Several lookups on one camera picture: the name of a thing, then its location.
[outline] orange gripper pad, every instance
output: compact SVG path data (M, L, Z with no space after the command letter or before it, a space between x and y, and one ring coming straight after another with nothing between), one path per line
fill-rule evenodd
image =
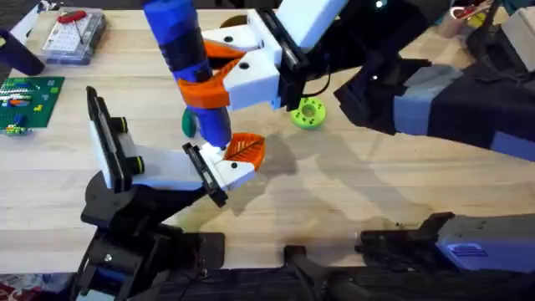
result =
M204 49L208 58L238 59L245 55L245 51L206 40L204 40Z
M223 159L252 163L257 171L264 160L265 152L264 137L250 133L234 133Z
M192 83L184 79L178 79L178 87L186 104L203 109L216 109L230 104L230 96L225 90L223 79L240 59L234 59L209 80L202 83Z

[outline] blue label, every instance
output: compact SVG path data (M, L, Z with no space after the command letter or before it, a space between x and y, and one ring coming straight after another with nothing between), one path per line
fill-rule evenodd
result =
M483 248L476 243L455 243L448 245L448 250L455 257L488 257Z

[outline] wooden table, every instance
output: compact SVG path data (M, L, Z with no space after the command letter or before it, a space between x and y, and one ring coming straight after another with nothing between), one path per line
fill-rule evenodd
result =
M238 11L200 11L216 28ZM0 273L74 271L94 232L83 224L84 189L97 172L90 146L85 86L112 115L125 115L137 143L180 149L181 95L141 11L108 11L110 27L87 67L49 66L65 76L47 129L20 139L0 136ZM43 13L28 40L41 48L56 18ZM462 67L470 59L456 40L432 30L402 53ZM321 95L321 130L294 126L268 105L232 112L232 129L267 137L260 174L229 193L219 209L208 198L168 222L187 231L224 232L227 268L274 267L287 243L312 258L362 264L353 251L365 229L417 227L432 212L472 216L535 212L535 165L446 140L388 136L351 125L334 89L355 70L336 74ZM324 85L310 83L307 91Z

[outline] blue marker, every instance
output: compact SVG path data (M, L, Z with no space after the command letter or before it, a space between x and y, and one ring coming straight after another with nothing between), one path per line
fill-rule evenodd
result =
M191 0L152 0L143 5L145 16L175 81L202 82L211 76L197 12ZM202 137L225 147L232 138L227 108L201 109L188 105L199 120Z

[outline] cup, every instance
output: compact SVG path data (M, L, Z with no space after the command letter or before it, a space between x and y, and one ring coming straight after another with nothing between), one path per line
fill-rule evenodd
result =
M40 74L44 69L43 62L4 29L0 29L0 62L31 76Z

